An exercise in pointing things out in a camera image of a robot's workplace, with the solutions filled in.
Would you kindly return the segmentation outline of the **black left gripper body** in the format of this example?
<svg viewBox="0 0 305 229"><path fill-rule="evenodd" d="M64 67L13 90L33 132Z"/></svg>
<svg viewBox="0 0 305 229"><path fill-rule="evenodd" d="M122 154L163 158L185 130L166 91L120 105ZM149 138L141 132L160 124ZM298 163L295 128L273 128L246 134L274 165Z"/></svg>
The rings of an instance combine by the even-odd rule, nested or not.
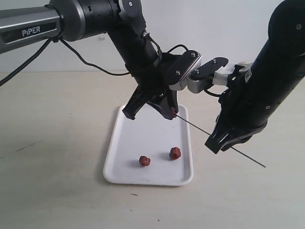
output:
<svg viewBox="0 0 305 229"><path fill-rule="evenodd" d="M138 86L130 98L130 105L177 105L177 92L167 85L170 67L177 62L180 54L163 53L159 64L157 54L139 56L130 60L130 73Z"/></svg>

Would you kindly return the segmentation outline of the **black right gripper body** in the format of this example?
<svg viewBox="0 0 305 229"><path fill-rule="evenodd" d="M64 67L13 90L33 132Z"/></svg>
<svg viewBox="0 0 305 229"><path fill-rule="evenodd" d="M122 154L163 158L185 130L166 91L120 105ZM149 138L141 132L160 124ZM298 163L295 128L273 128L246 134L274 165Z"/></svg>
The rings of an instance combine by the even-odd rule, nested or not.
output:
<svg viewBox="0 0 305 229"><path fill-rule="evenodd" d="M235 69L221 95L214 138L250 138L266 126L268 119L268 67L252 64Z"/></svg>

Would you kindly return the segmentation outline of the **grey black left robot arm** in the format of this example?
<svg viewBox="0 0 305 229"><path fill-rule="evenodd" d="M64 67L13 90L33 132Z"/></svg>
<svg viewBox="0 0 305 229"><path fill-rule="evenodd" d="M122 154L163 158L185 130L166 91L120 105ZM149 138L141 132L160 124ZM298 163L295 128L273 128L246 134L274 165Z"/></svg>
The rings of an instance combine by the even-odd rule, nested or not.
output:
<svg viewBox="0 0 305 229"><path fill-rule="evenodd" d="M123 109L128 119L148 104L165 119L178 113L177 93L165 83L176 55L162 52L146 31L139 0L51 0L42 7L0 12L0 51L6 53L36 42L43 45L1 80L7 83L34 61L51 42L71 42L106 33L137 87Z"/></svg>

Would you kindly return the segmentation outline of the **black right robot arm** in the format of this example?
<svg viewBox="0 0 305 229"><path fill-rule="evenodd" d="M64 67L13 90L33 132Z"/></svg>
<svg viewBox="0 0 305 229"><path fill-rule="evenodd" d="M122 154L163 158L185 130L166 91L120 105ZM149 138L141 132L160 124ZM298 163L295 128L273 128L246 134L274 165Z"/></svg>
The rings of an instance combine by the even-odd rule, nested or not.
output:
<svg viewBox="0 0 305 229"><path fill-rule="evenodd" d="M250 68L229 81L205 145L214 153L247 142L305 76L305 3L285 0L274 10L268 40Z"/></svg>

